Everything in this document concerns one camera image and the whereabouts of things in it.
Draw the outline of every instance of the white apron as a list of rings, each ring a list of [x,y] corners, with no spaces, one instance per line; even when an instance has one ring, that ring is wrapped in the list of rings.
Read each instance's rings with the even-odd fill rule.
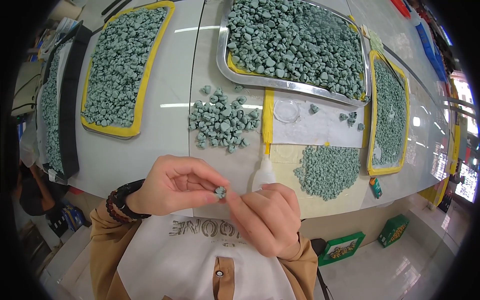
[[[234,300],[294,300],[276,257],[248,245],[231,221],[167,215],[143,220],[117,267],[132,300],[210,300],[216,257],[233,259]]]

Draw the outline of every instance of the white glue bottle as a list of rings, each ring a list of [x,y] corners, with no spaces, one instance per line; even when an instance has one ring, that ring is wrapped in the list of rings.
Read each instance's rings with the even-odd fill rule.
[[[262,162],[260,164],[260,169],[255,173],[252,182],[252,192],[262,189],[262,184],[265,183],[274,183],[275,173],[273,172],[272,162],[268,158],[268,154],[264,154]]]

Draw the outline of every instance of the tray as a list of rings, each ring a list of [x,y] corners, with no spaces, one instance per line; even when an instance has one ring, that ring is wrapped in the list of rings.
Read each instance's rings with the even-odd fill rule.
[[[63,71],[62,82],[60,85],[59,147],[63,174],[57,173],[56,177],[61,181],[66,181],[80,169],[78,165],[77,143],[75,138],[75,106],[77,101],[77,86],[80,78],[80,69],[82,68],[82,60],[79,60],[78,58],[85,56],[91,36],[92,31],[83,26],[83,21],[80,21],[53,48],[45,66],[43,84],[47,82],[50,73],[53,53],[57,51],[59,45],[73,37],[72,48],[70,49],[66,60],[65,70]],[[51,169],[48,163],[44,164],[43,167],[46,171]]]
[[[134,108],[134,119],[133,119],[133,124],[130,127],[117,127],[117,126],[106,126],[103,127],[101,125],[96,125],[95,123],[88,123],[83,116],[80,116],[80,120],[82,122],[83,127],[92,132],[97,132],[100,134],[104,134],[107,136],[119,138],[122,140],[128,140],[140,133],[140,125],[142,123],[142,113],[143,113],[143,106],[144,106],[144,97],[145,93],[147,90],[147,84],[148,84],[148,79],[150,77],[150,71],[152,69],[153,61],[156,56],[156,52],[158,50],[158,46],[160,45],[160,41],[162,40],[163,34],[165,33],[165,30],[168,26],[168,23],[172,17],[173,12],[175,11],[175,5],[171,1],[160,1],[160,2],[155,2],[152,4],[147,4],[144,6],[140,7],[135,7],[135,8],[129,8],[126,10],[123,10],[113,17],[111,17],[103,26],[102,29],[105,29],[107,27],[109,22],[112,22],[113,20],[117,19],[118,16],[124,13],[132,12],[139,10],[141,8],[146,8],[146,9],[156,9],[159,7],[163,7],[167,10],[167,15],[162,23],[162,26],[160,27],[156,37],[155,41],[152,45],[152,48],[150,49],[150,53],[148,54],[148,59],[147,62],[145,63],[145,68],[144,68],[144,73],[142,75],[142,80],[140,82],[140,87],[138,89],[138,94],[136,98],[136,103],[135,103],[135,108]],[[84,110],[84,105],[87,100],[87,89],[88,89],[88,78],[90,77],[90,68],[92,66],[92,59],[90,59],[90,62],[88,64],[88,70],[87,70],[87,76],[84,84],[84,91],[83,91],[83,96],[82,96],[82,106],[81,110]]]
[[[310,0],[303,0],[303,1],[316,5],[318,7],[321,7],[323,9],[326,9],[332,12],[333,14],[335,14],[336,16],[344,19],[345,21],[350,23],[352,26],[355,26],[355,28],[357,29],[357,32],[360,35],[360,43],[361,43],[362,57],[363,57],[363,75],[364,75],[363,83],[365,86],[365,95],[370,97],[371,95],[370,89],[371,89],[371,82],[372,82],[371,74],[370,74],[370,66],[369,66],[369,60],[368,60],[368,53],[365,47],[365,40],[363,35],[361,34],[360,28],[350,18],[348,18],[347,16],[339,12],[336,12],[314,1],[310,1]],[[228,66],[228,55],[230,51],[227,48],[227,44],[230,38],[230,29],[227,27],[227,25],[228,25],[228,14],[231,12],[231,7],[233,3],[234,3],[234,0],[225,0],[224,2],[222,20],[220,23],[220,33],[218,35],[218,49],[216,53],[217,66],[220,69],[220,72],[229,80],[239,84],[244,84],[244,85],[257,85],[257,86],[265,86],[270,88],[278,88],[283,90],[301,92],[301,93],[313,95],[315,97],[319,97],[324,100],[347,104],[347,105],[353,105],[357,107],[363,107],[369,103],[369,101],[364,102],[356,99],[350,99],[343,94],[332,93],[329,90],[326,90],[322,87],[318,87],[311,84],[304,84],[301,82],[294,82],[286,79],[272,78],[272,77],[266,77],[266,76],[260,76],[260,75],[250,75],[250,74],[247,74],[246,72],[240,73],[232,70]]]
[[[375,147],[375,131],[376,131],[376,125],[377,125],[377,89],[376,89],[376,83],[375,83],[375,69],[373,67],[373,62],[375,60],[380,60],[383,64],[385,64],[385,67],[389,69],[388,64],[385,62],[387,59],[385,56],[380,54],[379,52],[372,50],[370,51],[370,65],[372,69],[372,121],[371,121],[371,127],[370,127],[370,139],[369,139],[369,149],[368,149],[368,157],[367,157],[367,173],[369,176],[378,176],[378,175],[385,175],[385,174],[392,174],[392,173],[397,173],[400,172],[400,170],[403,167],[403,163],[405,161],[405,154],[407,152],[407,133],[408,133],[408,124],[409,124],[409,113],[410,113],[410,104],[409,104],[409,99],[408,99],[408,84],[407,84],[407,77],[405,76],[405,73],[403,70],[399,67],[397,67],[394,63],[390,62],[390,65],[392,68],[398,72],[400,77],[404,80],[404,88],[405,88],[405,109],[406,109],[406,118],[407,118],[407,123],[405,124],[405,131],[404,131],[404,141],[403,141],[403,153],[402,157],[398,161],[398,166],[393,166],[393,167],[383,167],[383,168],[374,168],[372,166],[372,159],[373,159],[373,149]]]

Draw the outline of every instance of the black tray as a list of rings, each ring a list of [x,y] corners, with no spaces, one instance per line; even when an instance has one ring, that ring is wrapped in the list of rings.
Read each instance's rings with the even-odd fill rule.
[[[61,180],[67,180],[80,169],[78,166],[77,142],[75,139],[75,106],[77,102],[80,69],[82,68],[85,52],[91,36],[92,31],[83,26],[83,21],[75,25],[51,51],[43,77],[43,84],[45,84],[50,73],[53,53],[57,51],[59,45],[73,37],[72,47],[67,57],[60,85],[59,147],[63,174],[57,173],[57,177]],[[46,170],[50,169],[48,163],[43,166]]]

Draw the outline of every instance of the small green box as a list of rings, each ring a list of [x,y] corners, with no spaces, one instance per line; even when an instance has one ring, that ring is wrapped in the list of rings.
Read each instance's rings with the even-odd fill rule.
[[[384,248],[390,246],[402,236],[409,222],[410,220],[402,214],[388,219],[377,240]]]
[[[346,237],[329,240],[324,252],[318,257],[318,266],[331,264],[352,256],[364,237],[365,235],[360,231]]]

